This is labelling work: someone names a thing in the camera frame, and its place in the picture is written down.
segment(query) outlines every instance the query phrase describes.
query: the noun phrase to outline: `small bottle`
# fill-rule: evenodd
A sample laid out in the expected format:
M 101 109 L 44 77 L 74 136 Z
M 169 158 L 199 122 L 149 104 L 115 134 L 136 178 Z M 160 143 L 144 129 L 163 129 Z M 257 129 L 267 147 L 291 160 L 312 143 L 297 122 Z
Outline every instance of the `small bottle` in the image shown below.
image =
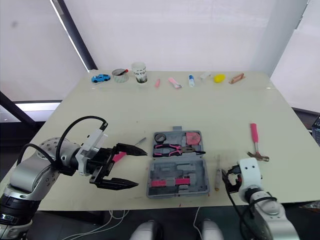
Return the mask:
M 194 76 L 189 75 L 189 87 L 194 87 L 195 86 L 195 79 Z

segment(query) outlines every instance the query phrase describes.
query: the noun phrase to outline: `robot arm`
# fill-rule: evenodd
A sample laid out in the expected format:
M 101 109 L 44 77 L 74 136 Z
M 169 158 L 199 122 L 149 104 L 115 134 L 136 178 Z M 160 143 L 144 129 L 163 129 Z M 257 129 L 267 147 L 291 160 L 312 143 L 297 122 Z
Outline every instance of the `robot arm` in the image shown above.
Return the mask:
M 236 184 L 229 181 L 229 174 L 236 174 Z M 261 173 L 255 158 L 238 161 L 227 173 L 222 171 L 222 179 L 229 193 L 239 192 L 241 200 L 248 203 L 253 219 L 260 230 L 256 234 L 267 240 L 299 240 L 296 229 L 287 219 L 286 212 L 275 197 L 265 192 L 261 183 Z M 240 215 L 243 222 L 244 213 Z
M 42 151 L 37 150 L 21 163 L 18 159 L 10 182 L 0 198 L 0 239 L 26 238 L 41 200 L 60 174 L 72 176 L 78 170 L 81 175 L 92 175 L 89 182 L 103 189 L 122 190 L 138 185 L 121 178 L 104 179 L 114 165 L 113 157 L 119 152 L 133 156 L 145 156 L 147 153 L 136 146 L 122 143 L 113 148 L 102 148 L 106 138 L 103 131 L 101 128 L 95 130 L 81 146 L 64 136 L 59 149 L 61 165 L 56 161 L 59 137 L 41 143 L 39 147 Z

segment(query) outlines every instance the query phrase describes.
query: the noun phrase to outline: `blue toy car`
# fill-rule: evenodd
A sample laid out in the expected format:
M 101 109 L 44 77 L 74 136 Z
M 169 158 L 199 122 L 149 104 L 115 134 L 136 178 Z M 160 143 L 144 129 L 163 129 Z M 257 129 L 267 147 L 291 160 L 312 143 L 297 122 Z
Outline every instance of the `blue toy car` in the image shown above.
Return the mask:
M 103 81 L 108 81 L 110 80 L 110 76 L 108 74 L 99 74 L 98 76 L 93 76 L 91 78 L 91 81 L 93 83 L 97 83 L 97 82 L 103 82 Z

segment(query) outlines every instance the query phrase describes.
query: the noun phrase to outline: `yellow ball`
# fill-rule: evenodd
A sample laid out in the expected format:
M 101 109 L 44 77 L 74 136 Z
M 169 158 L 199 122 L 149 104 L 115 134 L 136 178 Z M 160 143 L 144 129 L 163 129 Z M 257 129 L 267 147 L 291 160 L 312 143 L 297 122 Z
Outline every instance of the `yellow ball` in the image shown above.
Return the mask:
M 218 74 L 213 77 L 213 81 L 218 84 L 218 83 L 222 83 L 225 80 L 225 78 L 226 78 L 226 75 Z

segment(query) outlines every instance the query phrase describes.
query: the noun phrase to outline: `gray floor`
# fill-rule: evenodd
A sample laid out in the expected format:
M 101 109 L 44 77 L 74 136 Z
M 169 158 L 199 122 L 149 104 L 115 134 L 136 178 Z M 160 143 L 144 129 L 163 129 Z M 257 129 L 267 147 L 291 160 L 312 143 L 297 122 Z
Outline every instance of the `gray floor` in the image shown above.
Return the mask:
M 80 238 L 81 240 L 128 240 L 138 225 L 148 220 L 155 220 L 163 226 L 165 240 L 195 240 L 197 231 L 193 221 L 197 208 L 168 208 L 154 210 L 133 210 L 116 228 Z M 238 217 L 232 207 L 204 207 L 198 214 L 196 224 L 210 218 L 221 228 L 226 240 L 241 239 L 238 230 Z M 98 226 L 56 216 L 46 212 L 37 212 L 34 224 L 29 232 L 29 240 L 61 240 L 62 238 L 90 231 Z M 119 220 L 113 220 L 109 225 L 115 225 Z

